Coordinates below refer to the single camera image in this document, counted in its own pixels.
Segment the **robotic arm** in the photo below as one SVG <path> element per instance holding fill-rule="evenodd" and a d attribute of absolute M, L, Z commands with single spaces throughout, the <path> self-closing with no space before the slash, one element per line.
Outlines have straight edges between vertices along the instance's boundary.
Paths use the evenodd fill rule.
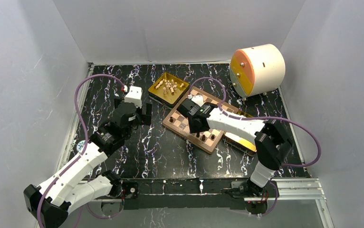
<path fill-rule="evenodd" d="M 90 137 L 85 153 L 63 175 L 60 173 L 76 159 L 75 156 L 55 175 L 38 186 L 29 185 L 24 190 L 24 197 L 29 212 L 37 218 L 38 204 L 42 195 L 55 179 L 54 184 L 43 199 L 41 221 L 45 228 L 57 228 L 80 206 L 102 196 L 132 198 L 137 190 L 125 192 L 127 184 L 122 179 L 106 171 L 91 182 L 78 185 L 94 167 L 104 162 L 114 152 L 121 148 L 125 140 L 131 137 L 133 130 L 140 125 L 151 124 L 151 104 L 142 105 L 142 89 L 130 87 L 125 100 L 115 99 L 113 118 L 101 124 Z M 239 115 L 228 113 L 234 118 L 223 114 L 215 104 L 204 103 L 201 97 L 185 99 L 178 111 L 188 118 L 191 133 L 207 131 L 210 128 L 224 130 L 252 142 L 256 145 L 259 161 L 245 187 L 238 191 L 249 197 L 260 197 L 265 191 L 265 185 L 279 170 L 285 157 L 291 151 L 293 143 L 280 122 L 242 121 Z M 235 192 L 224 192 L 234 197 L 243 197 Z"/>
<path fill-rule="evenodd" d="M 42 203 L 41 218 L 45 228 L 59 227 L 69 213 L 95 198 L 106 195 L 118 197 L 122 194 L 123 181 L 111 171 L 104 172 L 91 182 L 82 185 L 78 183 L 94 167 L 122 147 L 133 130 L 140 125 L 151 124 L 152 105 L 142 105 L 141 96 L 142 89 L 131 86 L 124 102 L 121 98 L 115 99 L 114 117 L 101 124 L 93 133 L 87 142 L 87 150 L 76 163 L 63 175 L 59 175 L 77 156 L 38 186 L 29 185 L 25 188 L 24 197 L 28 211 L 37 218 L 37 208 L 42 194 L 54 179 L 58 178 Z"/>
<path fill-rule="evenodd" d="M 292 149 L 293 142 L 286 130 L 276 120 L 242 121 L 243 116 L 222 111 L 215 104 L 203 103 L 200 97 L 201 95 L 185 99 L 178 107 L 178 112 L 188 118 L 191 133 L 218 129 L 236 134 L 256 146 L 259 161 L 247 182 L 248 189 L 245 192 L 259 197 Z"/>

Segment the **wooden chessboard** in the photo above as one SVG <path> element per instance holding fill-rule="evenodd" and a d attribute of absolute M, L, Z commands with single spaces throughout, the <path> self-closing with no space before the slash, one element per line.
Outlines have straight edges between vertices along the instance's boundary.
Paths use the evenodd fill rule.
<path fill-rule="evenodd" d="M 203 96 L 204 102 L 210 102 L 213 104 L 218 104 L 221 102 L 220 99 L 216 98 L 213 95 L 210 95 L 203 90 L 200 90 L 196 87 L 193 87 L 191 94 L 193 96 L 201 94 Z M 176 109 L 179 107 L 182 101 L 187 97 L 188 93 L 186 93 L 182 99 L 175 105 L 175 107 L 170 111 L 170 113 L 166 116 L 166 118 L 163 120 L 163 125 L 170 129 L 171 131 L 177 133 L 182 138 L 187 139 L 194 145 L 198 146 L 202 150 L 204 150 L 206 153 L 212 154 L 214 151 L 214 148 L 216 148 L 217 144 L 221 140 L 224 131 L 219 131 L 216 129 L 210 129 L 207 132 L 200 133 L 199 137 L 196 137 L 196 134 L 190 134 L 189 133 L 189 123 L 188 119 L 185 118 L 183 115 L 181 115 Z M 238 108 L 228 104 L 223 103 L 222 108 L 228 112 L 237 113 Z"/>

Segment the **gold tray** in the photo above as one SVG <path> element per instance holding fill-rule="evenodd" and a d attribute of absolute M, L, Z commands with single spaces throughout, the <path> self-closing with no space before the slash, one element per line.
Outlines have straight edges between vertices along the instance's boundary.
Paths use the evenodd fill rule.
<path fill-rule="evenodd" d="M 175 91 L 173 95 L 171 94 L 171 92 L 168 92 L 167 94 L 164 94 L 163 87 L 165 86 L 165 83 L 163 83 L 158 89 L 156 89 L 155 87 L 163 79 L 164 80 L 169 80 L 169 81 L 174 80 L 174 82 L 178 83 L 178 91 Z M 182 96 L 186 93 L 186 91 L 188 91 L 189 86 L 190 86 L 189 83 L 187 83 L 187 82 L 185 82 L 185 81 L 171 75 L 170 73 L 165 72 L 148 89 L 148 94 L 152 99 L 166 105 L 169 108 L 173 108 L 178 103 L 178 101 L 182 98 Z"/>

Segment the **white wall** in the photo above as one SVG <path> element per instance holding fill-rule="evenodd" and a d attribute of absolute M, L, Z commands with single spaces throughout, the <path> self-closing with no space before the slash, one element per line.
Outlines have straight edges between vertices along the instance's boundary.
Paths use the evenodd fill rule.
<path fill-rule="evenodd" d="M 280 47 L 305 0 L 54 0 L 88 62 L 231 59 Z"/>
<path fill-rule="evenodd" d="M 22 192 L 54 173 L 86 69 L 51 0 L 0 0 L 0 228 L 34 226 Z"/>
<path fill-rule="evenodd" d="M 322 182 L 335 227 L 364 227 L 364 1 L 306 1 L 281 51 L 289 114 L 322 145 L 310 171 Z M 314 143 L 296 133 L 311 161 Z"/>

